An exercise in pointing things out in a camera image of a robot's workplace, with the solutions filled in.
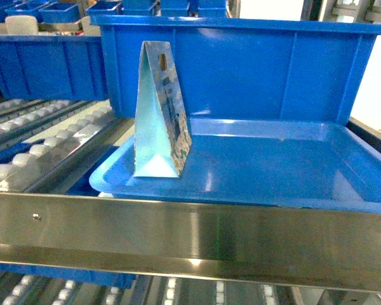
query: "stainless steel rail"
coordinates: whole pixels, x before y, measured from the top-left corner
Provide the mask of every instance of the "stainless steel rail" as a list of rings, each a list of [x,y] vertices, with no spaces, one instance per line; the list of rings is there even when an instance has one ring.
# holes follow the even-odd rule
[[[381,215],[0,193],[0,262],[381,292]]]

